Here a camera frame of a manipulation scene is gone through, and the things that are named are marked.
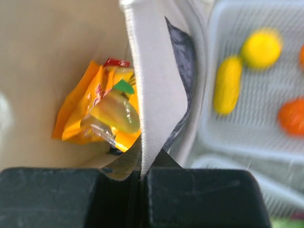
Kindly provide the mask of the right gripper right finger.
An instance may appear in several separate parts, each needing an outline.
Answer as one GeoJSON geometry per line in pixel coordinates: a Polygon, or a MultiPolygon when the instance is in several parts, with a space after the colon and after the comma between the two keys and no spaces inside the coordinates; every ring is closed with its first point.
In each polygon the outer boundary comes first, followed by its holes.
{"type": "Polygon", "coordinates": [[[245,170],[151,168],[145,228],[269,228],[258,182],[245,170]]]}

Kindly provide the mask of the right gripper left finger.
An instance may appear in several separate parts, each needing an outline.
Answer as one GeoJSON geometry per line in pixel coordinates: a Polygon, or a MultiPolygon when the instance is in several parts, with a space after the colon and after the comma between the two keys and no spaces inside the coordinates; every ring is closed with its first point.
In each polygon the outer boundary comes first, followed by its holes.
{"type": "Polygon", "coordinates": [[[3,228],[138,228],[138,173],[112,168],[8,168],[0,174],[3,228]]]}

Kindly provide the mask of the orange gummy snack bag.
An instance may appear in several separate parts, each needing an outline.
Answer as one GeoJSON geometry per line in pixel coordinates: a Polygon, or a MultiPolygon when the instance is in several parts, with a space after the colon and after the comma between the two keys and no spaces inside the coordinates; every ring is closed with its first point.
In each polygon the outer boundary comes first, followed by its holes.
{"type": "Polygon", "coordinates": [[[125,152],[140,134],[133,68],[91,61],[63,102],[52,138],[75,144],[106,141],[125,152]]]}

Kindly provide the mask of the beige canvas tote bag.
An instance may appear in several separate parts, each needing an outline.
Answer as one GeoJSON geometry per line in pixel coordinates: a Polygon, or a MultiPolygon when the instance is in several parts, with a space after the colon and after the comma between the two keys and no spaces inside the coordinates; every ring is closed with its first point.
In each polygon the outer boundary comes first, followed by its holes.
{"type": "Polygon", "coordinates": [[[201,112],[212,0],[3,0],[0,3],[0,167],[95,167],[102,143],[51,139],[56,115],[90,61],[134,66],[147,171],[186,110],[166,21],[189,33],[197,73],[190,117],[171,150],[185,165],[201,112]]]}

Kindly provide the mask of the red candy bag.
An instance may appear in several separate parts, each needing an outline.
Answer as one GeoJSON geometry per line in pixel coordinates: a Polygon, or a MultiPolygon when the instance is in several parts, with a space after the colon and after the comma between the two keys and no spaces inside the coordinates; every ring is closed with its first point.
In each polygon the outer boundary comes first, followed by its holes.
{"type": "Polygon", "coordinates": [[[114,59],[114,58],[108,58],[103,65],[106,67],[107,66],[129,67],[130,62],[114,59]]]}

